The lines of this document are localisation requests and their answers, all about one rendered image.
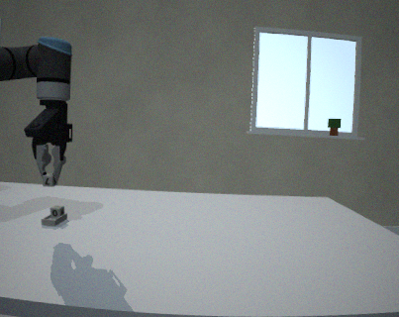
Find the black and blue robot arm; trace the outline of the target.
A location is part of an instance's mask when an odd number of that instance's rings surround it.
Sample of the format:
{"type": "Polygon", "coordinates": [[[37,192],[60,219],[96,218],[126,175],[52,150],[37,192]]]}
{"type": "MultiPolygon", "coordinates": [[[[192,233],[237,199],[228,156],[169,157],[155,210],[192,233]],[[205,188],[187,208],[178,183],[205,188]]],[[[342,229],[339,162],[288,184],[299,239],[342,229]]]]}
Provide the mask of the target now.
{"type": "MultiPolygon", "coordinates": [[[[0,47],[0,81],[37,78],[37,98],[70,100],[71,44],[41,37],[39,45],[0,47]]],[[[28,138],[40,138],[60,118],[59,109],[45,109],[25,129],[28,138]]]]}

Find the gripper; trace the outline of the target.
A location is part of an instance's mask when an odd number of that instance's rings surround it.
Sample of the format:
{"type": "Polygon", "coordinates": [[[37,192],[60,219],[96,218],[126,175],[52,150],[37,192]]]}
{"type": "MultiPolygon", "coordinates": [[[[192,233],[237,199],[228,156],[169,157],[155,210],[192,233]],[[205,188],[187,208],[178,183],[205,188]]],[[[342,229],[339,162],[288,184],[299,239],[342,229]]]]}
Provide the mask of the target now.
{"type": "Polygon", "coordinates": [[[53,155],[53,177],[57,182],[60,176],[62,161],[66,163],[64,156],[66,150],[66,143],[72,142],[72,124],[67,123],[67,103],[62,100],[40,100],[40,105],[46,106],[46,109],[59,109],[61,117],[52,125],[52,127],[45,133],[43,137],[33,138],[32,149],[41,176],[46,175],[45,167],[51,162],[51,155],[49,154],[49,146],[51,143],[55,147],[51,150],[53,155]],[[57,106],[57,104],[62,106],[57,106]],[[66,124],[66,125],[61,125],[66,124]],[[71,129],[71,138],[69,137],[69,129],[71,129]],[[67,135],[68,130],[68,135],[67,135]]]}

